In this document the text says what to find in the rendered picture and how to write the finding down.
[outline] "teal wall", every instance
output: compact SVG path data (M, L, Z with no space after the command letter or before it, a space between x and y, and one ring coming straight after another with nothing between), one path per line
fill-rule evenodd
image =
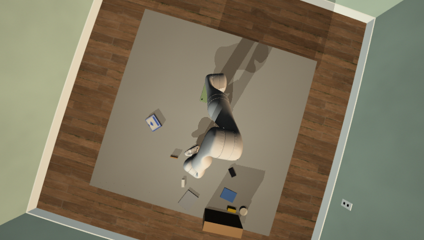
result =
M358 12L378 17L402 0L328 0Z
M26 212L93 0L2 0L0 225Z
M404 0L375 20L321 240L423 239L423 10Z
M30 214L0 225L0 239L4 240L104 240L80 230L51 222Z

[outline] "yellow object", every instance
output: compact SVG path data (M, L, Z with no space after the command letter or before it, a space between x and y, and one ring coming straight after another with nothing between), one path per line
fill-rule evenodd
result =
M230 207L228 207L227 209L226 209L228 212L231 212L231 213L236 213L236 210L235 209L233 209L233 208L230 208Z

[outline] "gray rug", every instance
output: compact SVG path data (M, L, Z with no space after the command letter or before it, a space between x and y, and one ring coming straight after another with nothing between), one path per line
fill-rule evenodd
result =
M146 10L90 184L199 218L206 207L226 211L231 205L239 214L245 205L243 229L268 236L316 64ZM204 176L196 179L183 169L184 151L201 144L214 127L206 103L200 101L205 76L212 73L227 77L225 93L243 137L243 154L237 161L214 159ZM154 132L145 121L151 114L162 124ZM239 175L231 177L230 167ZM219 197L229 186L237 193L233 203ZM178 202L188 189L198 199L185 210Z

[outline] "wooden floor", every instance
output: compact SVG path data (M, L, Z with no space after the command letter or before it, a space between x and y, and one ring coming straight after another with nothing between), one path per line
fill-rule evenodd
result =
M202 232L201 218L89 185L145 9L317 61L270 236L242 237L311 239L366 24L300 0L103 0L38 208L141 240L231 239Z

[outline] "outlet socket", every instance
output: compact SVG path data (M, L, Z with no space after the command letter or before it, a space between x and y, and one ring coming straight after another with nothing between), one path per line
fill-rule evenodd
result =
M341 205L349 211L352 211L352 203L344 199L341 200Z

